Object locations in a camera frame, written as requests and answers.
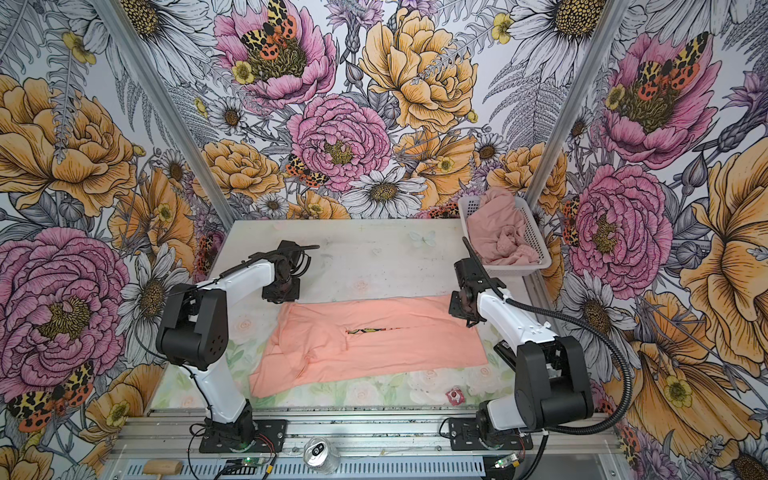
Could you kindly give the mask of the white plastic laundry basket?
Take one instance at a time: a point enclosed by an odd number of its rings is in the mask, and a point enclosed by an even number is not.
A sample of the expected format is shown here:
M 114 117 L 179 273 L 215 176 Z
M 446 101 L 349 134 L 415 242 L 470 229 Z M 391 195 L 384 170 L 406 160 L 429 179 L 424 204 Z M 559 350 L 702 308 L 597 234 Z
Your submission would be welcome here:
M 523 198 L 507 193 L 467 196 L 458 207 L 464 236 L 489 272 L 527 275 L 552 264 Z

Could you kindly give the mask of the peach graphic t-shirt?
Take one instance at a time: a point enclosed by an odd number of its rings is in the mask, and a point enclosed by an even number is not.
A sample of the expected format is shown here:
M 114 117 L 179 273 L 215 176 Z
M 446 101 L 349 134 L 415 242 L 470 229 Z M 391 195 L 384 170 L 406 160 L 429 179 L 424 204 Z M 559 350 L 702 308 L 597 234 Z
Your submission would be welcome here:
M 485 365 L 479 334 L 450 315 L 449 304 L 447 296 L 288 304 L 249 378 L 250 393 Z

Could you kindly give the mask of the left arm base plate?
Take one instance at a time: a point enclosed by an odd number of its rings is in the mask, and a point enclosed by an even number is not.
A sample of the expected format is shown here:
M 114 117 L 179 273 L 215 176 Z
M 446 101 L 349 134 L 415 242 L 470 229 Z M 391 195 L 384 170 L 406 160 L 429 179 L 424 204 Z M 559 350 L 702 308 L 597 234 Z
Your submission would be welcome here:
M 203 454 L 280 453 L 287 426 L 285 420 L 254 420 L 250 426 L 206 420 L 198 449 Z

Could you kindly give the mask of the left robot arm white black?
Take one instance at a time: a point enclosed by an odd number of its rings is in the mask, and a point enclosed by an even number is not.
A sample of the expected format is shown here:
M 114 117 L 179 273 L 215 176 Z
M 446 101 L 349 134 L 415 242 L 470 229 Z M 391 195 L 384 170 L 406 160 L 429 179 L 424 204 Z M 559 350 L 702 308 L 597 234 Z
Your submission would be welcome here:
M 246 452 L 270 446 L 258 430 L 249 400 L 237 387 L 225 358 L 229 313 L 259 291 L 268 303 L 299 298 L 300 277 L 311 265 L 310 250 L 283 240 L 269 252 L 257 252 L 218 276 L 172 288 L 156 336 L 159 355 L 190 374 L 207 408 L 202 453 Z

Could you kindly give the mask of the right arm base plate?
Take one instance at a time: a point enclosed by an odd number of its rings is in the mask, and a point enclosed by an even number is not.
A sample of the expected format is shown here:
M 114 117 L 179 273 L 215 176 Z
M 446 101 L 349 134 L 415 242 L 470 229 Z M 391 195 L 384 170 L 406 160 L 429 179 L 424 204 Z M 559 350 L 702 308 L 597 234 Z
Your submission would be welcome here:
M 450 442 L 452 451 L 515 450 L 529 451 L 533 440 L 519 429 L 496 430 L 489 422 L 476 418 L 448 417 L 439 434 Z

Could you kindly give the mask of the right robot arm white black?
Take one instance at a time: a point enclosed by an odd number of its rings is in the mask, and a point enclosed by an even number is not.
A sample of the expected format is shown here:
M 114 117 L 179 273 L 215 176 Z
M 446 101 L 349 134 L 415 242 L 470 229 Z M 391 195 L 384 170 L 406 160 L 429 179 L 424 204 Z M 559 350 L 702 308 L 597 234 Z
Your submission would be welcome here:
M 462 242 L 468 256 L 454 263 L 458 289 L 451 295 L 449 313 L 469 328 L 480 323 L 493 326 L 515 372 L 512 394 L 479 407 L 480 441 L 496 447 L 523 432 L 597 433 L 597 425 L 571 425 L 594 413 L 582 347 L 574 338 L 555 333 L 550 324 L 540 323 L 539 315 L 554 313 L 515 300 L 500 279 L 488 274 L 469 239 Z

